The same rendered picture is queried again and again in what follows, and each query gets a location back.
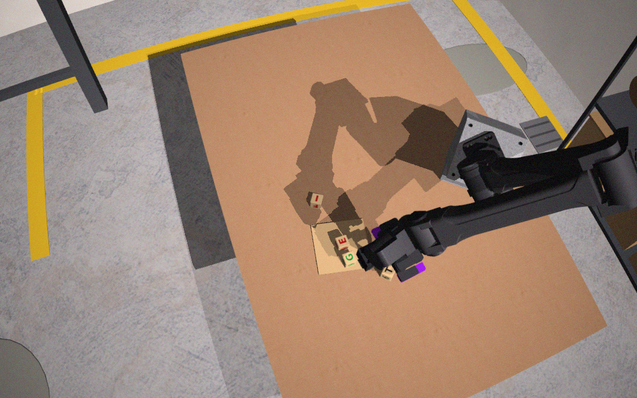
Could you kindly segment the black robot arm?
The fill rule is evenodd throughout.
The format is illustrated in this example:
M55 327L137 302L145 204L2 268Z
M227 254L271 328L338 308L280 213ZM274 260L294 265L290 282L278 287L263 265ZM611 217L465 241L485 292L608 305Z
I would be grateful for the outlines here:
M365 272L396 265L417 249L439 256L463 239L571 208L597 206L602 218L637 207L637 149L629 127L598 142L512 159L490 131L464 143L463 151L457 169L474 202L402 216L357 250Z

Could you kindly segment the tan flat mat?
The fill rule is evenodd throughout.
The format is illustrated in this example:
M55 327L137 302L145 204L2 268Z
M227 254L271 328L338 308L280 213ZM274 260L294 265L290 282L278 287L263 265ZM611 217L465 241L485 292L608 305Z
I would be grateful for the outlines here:
M341 260L343 253L353 251L356 255L360 247L368 244L362 218L328 224L314 224L311 225L311 231L319 275L362 269L358 261L356 265L345 268ZM348 249L338 252L334 241L336 237L342 235L347 236L350 246Z

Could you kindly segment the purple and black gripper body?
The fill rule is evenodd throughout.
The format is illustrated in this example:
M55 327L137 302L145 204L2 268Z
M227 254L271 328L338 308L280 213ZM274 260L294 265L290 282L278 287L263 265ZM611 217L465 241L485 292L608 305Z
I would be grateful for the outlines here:
M378 232L378 236L382 235L382 233L384 232L384 230L389 229L390 227L397 225L398 224L398 219L397 218L393 218L391 220L388 220L386 222L384 222L383 224L379 225L379 228L381 229L381 231ZM399 263L397 263L396 265L394 265L394 263L392 264L393 269L396 271L399 279L401 280L401 282L411 278L412 276L415 276L419 273L417 267L415 266L417 263L421 262L423 260L424 256L422 255L422 253L420 253L420 251L417 249L414 252L412 252L409 257ZM414 266L412 266L414 265ZM412 266L412 267L410 267ZM408 268L410 267L410 268ZM406 269L408 268L408 269Z

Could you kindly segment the beige letter block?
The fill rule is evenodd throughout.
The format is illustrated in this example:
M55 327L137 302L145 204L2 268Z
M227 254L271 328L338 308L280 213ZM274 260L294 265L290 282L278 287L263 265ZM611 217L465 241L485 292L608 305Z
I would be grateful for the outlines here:
M393 267L390 265L388 267L385 267L382 272L381 275L379 275L379 277L382 277L388 281L391 281L393 275L395 273L395 270L393 269Z
M323 201L323 195L313 193L310 201L310 207L321 209Z
M341 260L345 268L354 266L357 262L356 256L353 251L342 254Z
M334 243L335 243L335 245L337 247L338 252L346 250L350 246L350 243L349 243L346 235L342 235L342 236L336 237Z

